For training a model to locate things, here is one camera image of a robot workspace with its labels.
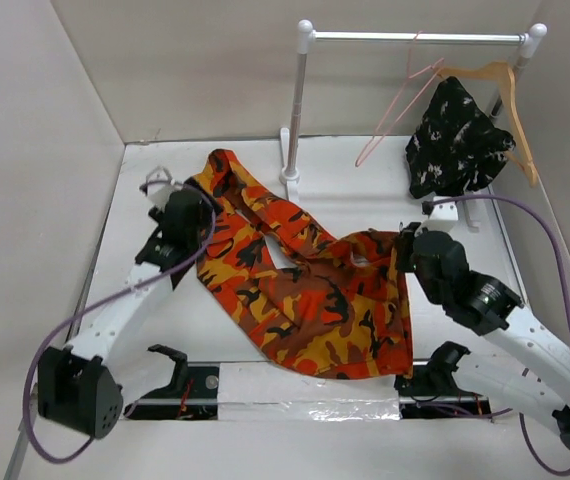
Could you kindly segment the orange camouflage trousers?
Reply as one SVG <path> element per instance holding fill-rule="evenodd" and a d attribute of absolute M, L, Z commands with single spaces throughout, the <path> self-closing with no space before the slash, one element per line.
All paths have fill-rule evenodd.
<path fill-rule="evenodd" d="M 336 238 L 264 187 L 230 150 L 212 151 L 190 182 L 217 211 L 197 277 L 268 360 L 318 378 L 412 375 L 396 232 Z"/>

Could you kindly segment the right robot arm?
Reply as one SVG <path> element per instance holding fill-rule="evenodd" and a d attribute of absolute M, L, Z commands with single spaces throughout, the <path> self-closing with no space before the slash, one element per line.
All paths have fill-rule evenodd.
<path fill-rule="evenodd" d="M 464 247 L 449 234 L 422 231 L 414 222 L 401 230 L 395 245 L 397 269 L 416 276 L 430 303 L 532 374 L 510 373 L 447 341 L 427 364 L 430 387 L 441 394 L 457 388 L 499 400 L 558 435 L 570 450 L 570 347 L 509 287 L 471 270 Z"/>

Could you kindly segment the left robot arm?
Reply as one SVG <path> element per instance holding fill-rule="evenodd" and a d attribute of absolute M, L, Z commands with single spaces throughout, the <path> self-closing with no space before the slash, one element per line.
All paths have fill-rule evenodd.
<path fill-rule="evenodd" d="M 173 397 L 187 387 L 187 356 L 179 350 L 153 344 L 130 362 L 122 356 L 203 255 L 216 212 L 194 186 L 165 185 L 150 199 L 156 228 L 136 255 L 124 289 L 100 301 L 88 326 L 60 348 L 47 346 L 37 362 L 39 415 L 92 440 L 104 438 L 142 397 Z"/>

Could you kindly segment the wooden hanger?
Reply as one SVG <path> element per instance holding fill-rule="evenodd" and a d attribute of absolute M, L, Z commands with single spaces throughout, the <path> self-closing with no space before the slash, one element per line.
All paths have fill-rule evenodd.
<path fill-rule="evenodd" d="M 495 82 L 503 111 L 507 115 L 511 134 L 516 143 L 518 154 L 507 153 L 506 156 L 517 164 L 525 174 L 531 187 L 538 184 L 539 175 L 533 155 L 523 130 L 516 108 L 516 78 L 511 66 L 506 61 L 490 62 L 478 69 L 465 69 L 449 66 L 434 67 L 433 71 L 440 77 L 454 76 L 470 80 Z"/>

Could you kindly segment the black white patterned garment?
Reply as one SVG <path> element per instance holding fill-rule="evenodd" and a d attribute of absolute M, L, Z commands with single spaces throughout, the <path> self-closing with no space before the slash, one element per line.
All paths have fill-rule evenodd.
<path fill-rule="evenodd" d="M 441 81 L 406 148 L 409 194 L 459 196 L 486 188 L 516 146 L 492 123 L 461 82 Z"/>

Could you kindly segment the white clothes rack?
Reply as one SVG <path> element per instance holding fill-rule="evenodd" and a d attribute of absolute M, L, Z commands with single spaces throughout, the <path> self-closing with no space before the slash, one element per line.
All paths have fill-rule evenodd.
<path fill-rule="evenodd" d="M 298 144 L 306 66 L 310 47 L 318 42 L 370 42 L 370 43 L 409 43 L 416 33 L 381 33 L 381 32 L 338 32 L 318 31 L 309 20 L 302 20 L 297 27 L 297 67 L 294 84 L 293 105 L 290 125 L 280 129 L 280 147 L 283 167 L 280 181 L 285 187 L 289 201 L 299 202 L 300 172 L 297 167 Z M 521 34 L 472 34 L 472 33 L 423 33 L 417 43 L 426 45 L 501 45 L 515 46 L 517 59 L 514 64 L 507 62 L 515 75 L 516 83 L 530 60 L 536 53 L 540 43 L 548 32 L 543 23 L 532 25 Z M 498 119 L 503 111 L 497 88 L 496 100 L 489 110 L 492 121 Z"/>

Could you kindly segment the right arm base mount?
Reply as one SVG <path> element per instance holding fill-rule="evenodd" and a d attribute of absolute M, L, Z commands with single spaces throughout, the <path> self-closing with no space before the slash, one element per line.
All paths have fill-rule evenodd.
<path fill-rule="evenodd" d="M 467 347 L 447 341 L 427 362 L 415 363 L 411 377 L 396 376 L 394 388 L 399 394 L 401 418 L 488 418 L 491 414 L 489 401 L 476 393 L 461 390 L 454 381 L 458 362 L 469 353 Z"/>

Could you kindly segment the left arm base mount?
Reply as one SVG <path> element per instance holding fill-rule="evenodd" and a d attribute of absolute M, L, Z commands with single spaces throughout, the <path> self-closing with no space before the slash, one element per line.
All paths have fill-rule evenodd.
<path fill-rule="evenodd" d="M 184 352 L 160 344 L 149 352 L 163 355 L 174 366 L 166 385 L 126 405 L 129 420 L 205 421 L 218 418 L 220 363 L 191 362 Z"/>

